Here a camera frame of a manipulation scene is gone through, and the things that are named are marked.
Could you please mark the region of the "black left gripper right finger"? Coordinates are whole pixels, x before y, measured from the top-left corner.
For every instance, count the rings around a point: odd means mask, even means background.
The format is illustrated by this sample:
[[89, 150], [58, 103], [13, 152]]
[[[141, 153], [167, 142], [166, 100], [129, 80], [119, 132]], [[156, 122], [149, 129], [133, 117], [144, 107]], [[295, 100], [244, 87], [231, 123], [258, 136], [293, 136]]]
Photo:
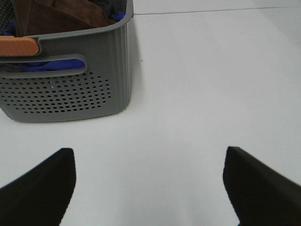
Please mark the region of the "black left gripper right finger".
[[223, 183], [241, 226], [299, 226], [301, 187], [239, 147], [227, 148]]

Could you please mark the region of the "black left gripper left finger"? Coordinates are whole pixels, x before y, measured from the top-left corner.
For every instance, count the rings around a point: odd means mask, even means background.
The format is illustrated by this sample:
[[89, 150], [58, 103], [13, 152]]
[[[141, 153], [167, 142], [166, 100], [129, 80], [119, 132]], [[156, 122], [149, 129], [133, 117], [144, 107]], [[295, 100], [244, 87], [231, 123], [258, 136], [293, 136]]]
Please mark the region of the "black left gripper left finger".
[[74, 152], [62, 148], [0, 189], [0, 224], [60, 225], [75, 185]]

